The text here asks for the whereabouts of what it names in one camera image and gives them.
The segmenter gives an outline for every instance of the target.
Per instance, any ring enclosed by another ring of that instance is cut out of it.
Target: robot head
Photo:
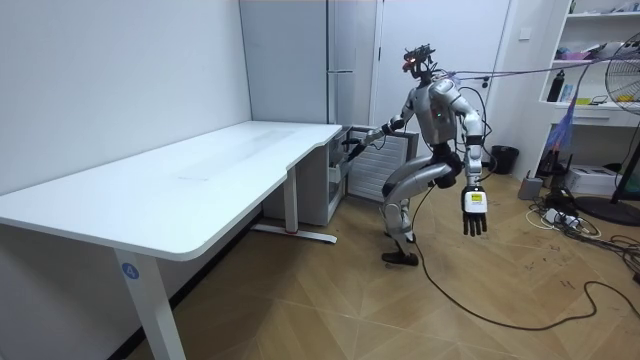
[[[431,82],[433,69],[438,65],[437,63],[434,64],[433,60],[431,60],[431,54],[434,52],[436,52],[436,50],[431,49],[430,44],[422,45],[411,51],[407,50],[407,53],[404,54],[405,63],[402,66],[402,70],[404,72],[411,71],[411,76],[413,76],[414,79]]]

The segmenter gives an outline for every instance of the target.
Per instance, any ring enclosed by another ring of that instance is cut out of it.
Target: desk leg
[[[270,232],[275,234],[302,237],[335,244],[338,238],[331,235],[319,234],[309,231],[298,231],[298,193],[296,189],[295,166],[287,171],[287,179],[284,181],[284,220],[285,228],[256,224],[253,230]]]
[[[120,271],[156,360],[185,360],[156,259],[115,250]]]

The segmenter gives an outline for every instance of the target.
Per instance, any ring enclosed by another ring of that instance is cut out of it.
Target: desk foot
[[[271,225],[256,224],[251,229],[255,231],[262,231],[262,232],[268,232],[273,234],[301,237],[305,239],[322,241],[322,242],[331,243],[331,244],[335,244],[338,241],[338,238],[332,235],[325,235],[325,234],[314,233],[309,231],[297,231],[295,233],[290,233],[290,232],[287,232],[287,230],[285,230],[284,228],[281,228],[278,226],[271,226]]]

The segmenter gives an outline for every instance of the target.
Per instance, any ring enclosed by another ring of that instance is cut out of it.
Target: white box
[[[572,193],[611,196],[616,190],[616,173],[602,166],[571,165],[565,186]]]

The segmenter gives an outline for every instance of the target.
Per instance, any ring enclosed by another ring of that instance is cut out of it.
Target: humanoid robot
[[[381,127],[370,130],[361,139],[350,139],[345,144],[355,144],[347,160],[362,153],[373,141],[404,128],[416,115],[422,137],[432,149],[431,156],[414,158],[398,168],[387,179],[382,194],[381,208],[386,234],[395,240],[398,251],[382,254],[382,260],[392,264],[417,266],[416,254],[409,251],[408,242],[415,241],[409,218],[409,198],[431,187],[449,188],[456,183],[456,176],[465,169],[467,185],[462,190],[463,233],[471,236],[487,231],[487,196],[482,186],[483,123],[478,112],[460,95],[447,73],[436,69],[431,59],[429,45],[421,46],[405,54],[404,72],[410,71],[420,84],[409,91],[400,115],[396,115]],[[465,145],[464,162],[451,151],[448,141],[457,137],[457,121],[463,129]]]

